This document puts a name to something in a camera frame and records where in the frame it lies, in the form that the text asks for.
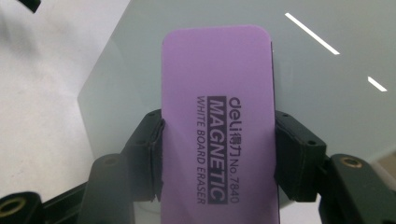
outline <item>purple eraser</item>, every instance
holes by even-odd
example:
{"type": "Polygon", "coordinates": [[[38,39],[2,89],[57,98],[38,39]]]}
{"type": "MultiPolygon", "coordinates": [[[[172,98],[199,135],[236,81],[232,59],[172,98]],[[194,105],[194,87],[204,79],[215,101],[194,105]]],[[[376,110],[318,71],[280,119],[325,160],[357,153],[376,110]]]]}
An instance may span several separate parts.
{"type": "Polygon", "coordinates": [[[279,223],[270,36],[258,26],[163,41],[162,224],[279,223]]]}

